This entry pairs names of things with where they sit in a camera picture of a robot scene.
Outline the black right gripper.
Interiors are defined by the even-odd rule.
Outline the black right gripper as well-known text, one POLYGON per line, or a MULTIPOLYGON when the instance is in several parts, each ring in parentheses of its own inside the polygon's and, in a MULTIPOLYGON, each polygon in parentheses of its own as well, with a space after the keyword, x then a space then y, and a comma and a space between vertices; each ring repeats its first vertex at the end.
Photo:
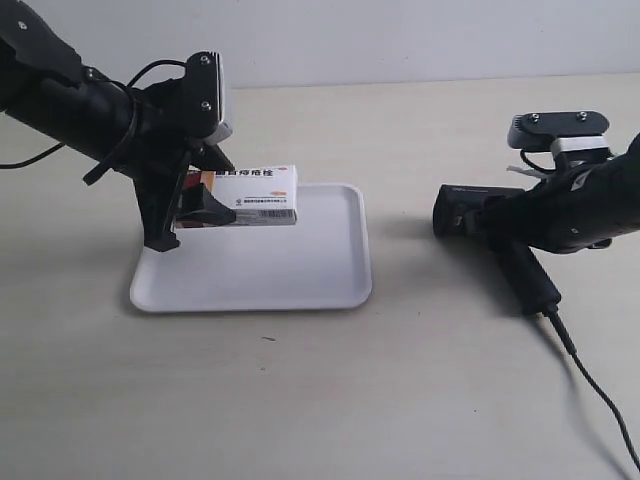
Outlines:
POLYGON ((613 174, 576 167, 514 196, 486 201, 477 229, 549 253, 601 250, 613 242, 613 174))

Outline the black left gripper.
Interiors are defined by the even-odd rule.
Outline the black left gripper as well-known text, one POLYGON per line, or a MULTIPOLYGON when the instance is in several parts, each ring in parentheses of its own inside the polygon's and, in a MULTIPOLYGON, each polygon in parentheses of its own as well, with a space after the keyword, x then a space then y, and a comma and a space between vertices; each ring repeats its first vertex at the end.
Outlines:
POLYGON ((176 214, 181 224, 225 226, 234 223, 236 212, 216 200, 203 183, 182 189, 186 171, 231 171, 233 162, 220 143, 206 145, 188 135, 181 115, 181 79, 169 79, 134 88, 141 102, 136 146, 134 190, 143 227, 143 242, 153 251, 170 251, 180 246, 173 232, 176 214))

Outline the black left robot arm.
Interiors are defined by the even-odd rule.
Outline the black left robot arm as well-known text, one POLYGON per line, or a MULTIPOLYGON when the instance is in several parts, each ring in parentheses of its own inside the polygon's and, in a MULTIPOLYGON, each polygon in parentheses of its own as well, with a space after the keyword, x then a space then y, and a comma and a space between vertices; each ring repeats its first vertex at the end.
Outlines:
POLYGON ((114 171, 130 178, 147 248, 179 246, 178 222, 226 226, 235 212, 212 190, 187 181, 191 168, 230 172, 220 148, 233 132, 222 57, 200 51, 179 62, 183 74, 144 89, 83 63, 23 1, 1 4, 1 111, 95 161, 93 185, 114 171))

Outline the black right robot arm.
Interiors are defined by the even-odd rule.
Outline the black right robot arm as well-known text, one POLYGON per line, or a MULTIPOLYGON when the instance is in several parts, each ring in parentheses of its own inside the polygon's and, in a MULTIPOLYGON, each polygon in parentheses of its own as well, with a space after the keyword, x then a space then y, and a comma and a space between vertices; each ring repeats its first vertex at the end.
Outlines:
POLYGON ((639 139, 600 164, 576 167, 486 205, 479 228, 554 254, 639 230, 639 139))

